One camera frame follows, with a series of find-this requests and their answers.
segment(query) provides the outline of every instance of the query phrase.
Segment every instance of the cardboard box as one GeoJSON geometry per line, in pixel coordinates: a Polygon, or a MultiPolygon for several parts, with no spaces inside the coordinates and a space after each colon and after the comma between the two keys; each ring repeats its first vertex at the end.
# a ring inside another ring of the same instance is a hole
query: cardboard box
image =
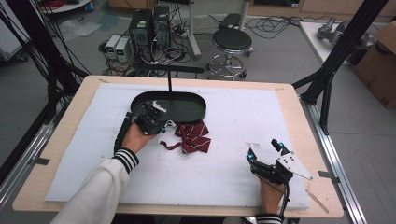
{"type": "Polygon", "coordinates": [[[108,4],[114,8],[149,8],[153,9],[158,3],[158,0],[109,0],[108,4]]]}
{"type": "Polygon", "coordinates": [[[386,108],[396,108],[396,21],[375,34],[377,42],[355,67],[355,74],[386,108]]]}

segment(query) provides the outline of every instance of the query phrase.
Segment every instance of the desk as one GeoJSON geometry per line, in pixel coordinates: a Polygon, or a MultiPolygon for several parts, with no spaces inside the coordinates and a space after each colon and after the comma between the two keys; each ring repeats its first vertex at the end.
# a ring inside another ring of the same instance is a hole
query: desk
{"type": "MultiPolygon", "coordinates": [[[[41,158],[50,159],[48,165],[36,165],[17,196],[13,208],[18,211],[59,211],[63,203],[44,201],[60,158],[73,138],[98,86],[103,82],[167,85],[165,78],[145,77],[86,77],[75,98],[65,112],[61,122],[49,140],[41,158]]],[[[304,184],[311,207],[308,209],[288,210],[286,217],[341,217],[343,209],[338,196],[328,178],[318,176],[318,171],[326,171],[318,146],[305,118],[304,111],[289,84],[229,82],[196,79],[173,79],[175,86],[240,88],[274,91],[278,98],[285,123],[288,126],[290,141],[301,161],[312,172],[314,181],[305,180],[304,184]]],[[[173,206],[120,204],[118,213],[201,215],[201,216],[239,216],[248,217],[259,213],[259,208],[230,206],[173,206]]]]}

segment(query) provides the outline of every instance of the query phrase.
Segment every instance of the white paper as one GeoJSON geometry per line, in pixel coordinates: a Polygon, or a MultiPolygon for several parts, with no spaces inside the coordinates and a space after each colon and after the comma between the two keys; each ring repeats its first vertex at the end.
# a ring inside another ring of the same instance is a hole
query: white paper
{"type": "MultiPolygon", "coordinates": [[[[104,83],[78,125],[64,153],[46,201],[66,202],[102,158],[111,158],[114,141],[132,100],[144,91],[167,91],[163,86],[104,83]]],[[[175,128],[151,140],[137,156],[140,164],[121,203],[259,206],[260,182],[250,172],[246,155],[253,148],[258,160],[274,164],[279,153],[275,138],[292,151],[288,131],[274,91],[174,86],[206,101],[204,122],[212,139],[208,153],[183,154],[162,145],[180,141],[175,128]]],[[[302,179],[290,181],[288,207],[309,207],[302,179]]]]}

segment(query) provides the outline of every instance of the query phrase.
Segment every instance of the black tray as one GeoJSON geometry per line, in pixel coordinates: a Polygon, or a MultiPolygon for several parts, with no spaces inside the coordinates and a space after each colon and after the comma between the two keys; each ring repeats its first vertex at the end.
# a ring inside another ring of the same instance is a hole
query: black tray
{"type": "Polygon", "coordinates": [[[195,124],[205,117],[205,100],[192,92],[183,91],[146,91],[137,95],[131,103],[131,111],[138,110],[142,104],[153,104],[153,101],[166,109],[159,122],[172,120],[174,123],[183,122],[195,124]]]}

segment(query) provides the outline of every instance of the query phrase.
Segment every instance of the white sleeve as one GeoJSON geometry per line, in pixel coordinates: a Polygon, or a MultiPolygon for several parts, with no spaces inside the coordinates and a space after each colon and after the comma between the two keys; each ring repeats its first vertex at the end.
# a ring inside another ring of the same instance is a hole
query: white sleeve
{"type": "Polygon", "coordinates": [[[136,155],[126,148],[119,149],[112,159],[101,161],[51,223],[111,223],[129,172],[138,163],[136,155]]]}

